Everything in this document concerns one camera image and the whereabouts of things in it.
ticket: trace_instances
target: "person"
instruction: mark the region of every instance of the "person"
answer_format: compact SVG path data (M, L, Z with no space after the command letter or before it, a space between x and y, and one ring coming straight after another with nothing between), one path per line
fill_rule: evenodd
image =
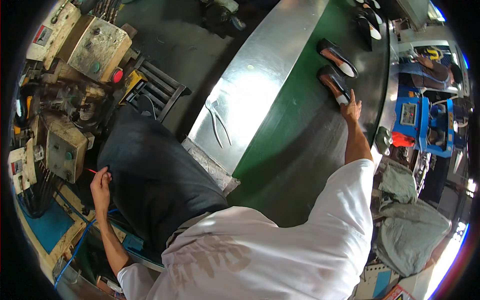
M415 60L416 62L399 64L399 84L444 91L453 83L463 83L462 71L454 63L445 67L427 57L417 56Z
M356 102L353 90L350 99L340 107L348 128L345 164L329 177L305 224L279 228L247 207L207 210L211 214L203 215L200 209L193 214L200 217L179 226L183 232L168 232L172 238L162 253L166 270L155 281L145 266L132 263L113 232L107 216L109 186L118 178L115 170L109 171L111 166L102 168L91 183L91 192L107 259L126 299L347 299L359 283L370 252L375 169L358 122L361 101ZM152 146L149 140L144 142L146 148ZM165 166L157 166L157 172L164 171ZM128 202L137 203L139 198ZM119 209L130 213L121 205ZM151 214L147 211L138 218L149 219Z

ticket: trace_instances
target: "red wire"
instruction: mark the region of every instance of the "red wire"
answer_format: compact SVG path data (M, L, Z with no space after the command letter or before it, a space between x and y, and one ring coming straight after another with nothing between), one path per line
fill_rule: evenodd
M92 169L89 169L89 168L85 168L85 170L89 170L90 172L96 174L96 171L93 171Z

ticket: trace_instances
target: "blue hose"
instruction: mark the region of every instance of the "blue hose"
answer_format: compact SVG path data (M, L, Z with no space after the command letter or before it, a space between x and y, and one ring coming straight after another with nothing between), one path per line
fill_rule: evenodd
M108 213L111 214L111 213L113 213L113 212L115 212L115 211L117 211L117 210L118 210L117 208L116 208L116 209L112 209L112 210L110 210ZM92 222L88 223L87 227L86 227L85 230L84 230L84 233L82 234L82 237L81 237L80 240L78 241L78 244L77 244L77 247L75 248L75 251L74 251L73 254L72 254L72 258L67 262L67 264L63 267L62 271L61 271L60 274L58 275L57 280L55 281L55 285L54 285L54 287L53 287L54 290L57 290L57 285L58 285L58 283L59 283L59 281L60 281L60 278L61 278L62 275L63 275L63 272L65 272L65 270L66 270L67 267L70 265L70 263L72 263L73 258L75 257L75 255L77 255L78 249L80 249L80 245L82 244L82 241L84 240L84 237L85 237L85 235L87 234L88 229L89 229L95 222L96 222L96 218L93 219Z

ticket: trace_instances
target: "man's right hand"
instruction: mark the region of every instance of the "man's right hand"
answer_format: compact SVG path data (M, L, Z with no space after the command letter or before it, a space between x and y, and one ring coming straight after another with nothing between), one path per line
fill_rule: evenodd
M357 122L361 113L361 101L357 103L353 89L350 90L350 103L340 104L340 112L347 123Z
M98 171L90 184L97 219L98 217L107 217L108 206L110 205L108 184L112 181L112 174L107 172L107 170L108 167L104 167Z

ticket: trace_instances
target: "red button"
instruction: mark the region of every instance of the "red button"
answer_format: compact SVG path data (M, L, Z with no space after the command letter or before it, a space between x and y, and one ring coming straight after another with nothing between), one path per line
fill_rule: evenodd
M122 76L123 76L123 71L122 71L122 70L117 70L117 71L115 71L115 73L114 73L113 76L112 76L112 81L113 81L114 83L117 83L117 82L120 81L120 79L122 78Z

